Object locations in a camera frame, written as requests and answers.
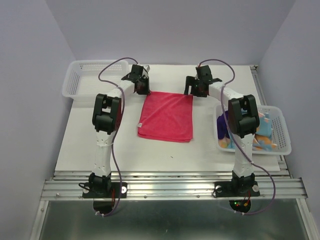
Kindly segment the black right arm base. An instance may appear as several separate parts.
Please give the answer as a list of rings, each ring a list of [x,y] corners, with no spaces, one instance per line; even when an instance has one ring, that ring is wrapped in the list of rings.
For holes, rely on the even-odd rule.
[[[212,196],[214,198],[259,197],[260,188],[255,174],[239,177],[232,171],[229,181],[215,181]]]

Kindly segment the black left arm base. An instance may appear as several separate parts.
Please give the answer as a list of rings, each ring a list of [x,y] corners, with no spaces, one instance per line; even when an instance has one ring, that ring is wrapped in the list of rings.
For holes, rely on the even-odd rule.
[[[85,199],[126,198],[128,183],[120,180],[112,181],[111,174],[97,176],[91,173],[87,182],[80,182],[82,197]]]

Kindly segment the pink towel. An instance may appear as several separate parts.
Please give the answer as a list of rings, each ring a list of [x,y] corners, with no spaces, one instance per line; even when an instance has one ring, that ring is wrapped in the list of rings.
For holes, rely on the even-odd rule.
[[[137,135],[149,140],[190,142],[193,138],[193,96],[152,91],[143,103]]]

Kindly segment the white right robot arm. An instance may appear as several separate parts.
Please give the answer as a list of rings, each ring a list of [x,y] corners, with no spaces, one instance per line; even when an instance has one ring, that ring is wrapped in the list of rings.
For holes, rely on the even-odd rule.
[[[230,182],[231,192],[242,195],[248,190],[245,178],[254,178],[253,139],[260,125],[256,98],[252,94],[244,95],[227,87],[235,76],[227,82],[213,78],[208,65],[198,65],[195,76],[185,79],[184,95],[206,98],[213,97],[220,101],[227,132],[235,144],[235,162]]]

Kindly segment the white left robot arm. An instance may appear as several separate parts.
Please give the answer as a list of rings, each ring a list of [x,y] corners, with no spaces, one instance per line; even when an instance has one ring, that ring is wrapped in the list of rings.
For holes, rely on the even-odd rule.
[[[100,197],[111,193],[112,147],[123,118],[125,100],[134,93],[150,94],[149,71],[149,65],[134,64],[119,83],[111,83],[114,89],[95,98],[92,124],[96,131],[96,152],[88,184]]]

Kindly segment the blue patterned towel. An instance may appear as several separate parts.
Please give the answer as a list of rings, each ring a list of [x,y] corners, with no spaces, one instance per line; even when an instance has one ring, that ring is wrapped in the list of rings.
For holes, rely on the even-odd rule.
[[[259,116],[259,127],[256,129],[255,135],[269,137],[272,140],[272,123],[269,119],[268,113],[258,113]]]

